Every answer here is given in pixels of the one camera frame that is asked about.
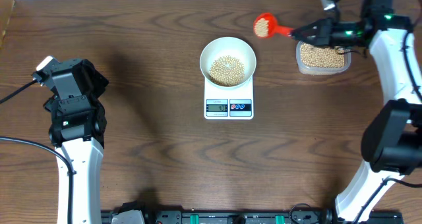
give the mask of red scoop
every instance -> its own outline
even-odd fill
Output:
[[[268,35],[266,37],[260,37],[260,38],[271,38],[274,34],[279,33],[283,36],[290,37],[290,32],[294,30],[293,28],[285,27],[285,26],[279,26],[277,19],[275,16],[273,16],[271,13],[263,13],[260,16],[256,18],[256,20],[253,22],[253,26],[255,28],[255,24],[258,22],[258,20],[265,18],[265,20],[268,21]]]

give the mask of white scale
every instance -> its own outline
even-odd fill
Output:
[[[205,119],[252,119],[253,79],[240,88],[223,90],[205,80]]]
[[[244,81],[231,88],[219,86],[210,81],[208,71],[219,57],[230,55],[245,66]],[[233,37],[218,38],[209,43],[200,56],[200,69],[205,77],[204,117],[205,119],[253,118],[253,73],[256,57],[252,48],[243,40]]]

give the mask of clear plastic container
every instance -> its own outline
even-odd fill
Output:
[[[344,67],[341,68],[320,68],[320,67],[310,67],[302,62],[301,59],[301,45],[303,42],[299,42],[296,46],[296,60],[299,65],[299,71],[303,74],[309,75],[333,75],[336,73],[341,73],[347,70],[350,67],[351,63],[351,53],[346,53],[344,55]]]

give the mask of brown wooden tabletop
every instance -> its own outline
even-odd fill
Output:
[[[343,19],[357,20],[360,5],[343,0]],[[394,5],[412,18],[419,12],[416,0]],[[47,55],[89,59],[109,79],[100,98],[103,210],[132,200],[188,210],[327,208],[358,169],[361,135],[382,108],[377,68],[353,55],[343,74],[301,74],[297,42],[254,36],[253,20],[267,11],[291,27],[326,17],[319,0],[17,1],[0,51],[0,98],[31,81]],[[203,117],[199,57],[222,36],[245,40],[258,58],[251,121]],[[0,135],[50,144],[42,107],[50,96],[35,85],[2,104]],[[405,180],[421,182],[422,172]],[[55,223],[57,190],[51,154],[0,143],[0,223]],[[420,191],[396,185],[376,209],[420,223],[420,206]]]

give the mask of bowl of beans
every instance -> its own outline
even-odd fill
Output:
[[[209,43],[200,55],[200,70],[218,88],[231,90],[248,82],[256,68],[252,48],[238,38],[222,37]]]
[[[310,75],[331,75],[347,70],[351,55],[339,48],[319,48],[299,42],[296,47],[299,71]]]

